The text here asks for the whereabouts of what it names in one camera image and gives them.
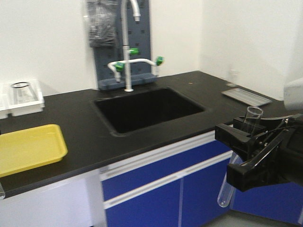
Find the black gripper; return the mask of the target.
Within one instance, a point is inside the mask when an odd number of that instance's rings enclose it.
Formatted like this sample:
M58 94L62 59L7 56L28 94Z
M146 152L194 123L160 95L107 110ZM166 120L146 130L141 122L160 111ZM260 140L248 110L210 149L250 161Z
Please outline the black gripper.
M238 155L253 155L227 166L227 182L245 192L255 187L293 182L303 184L303 115L256 121L233 119L233 126L215 126L215 139Z

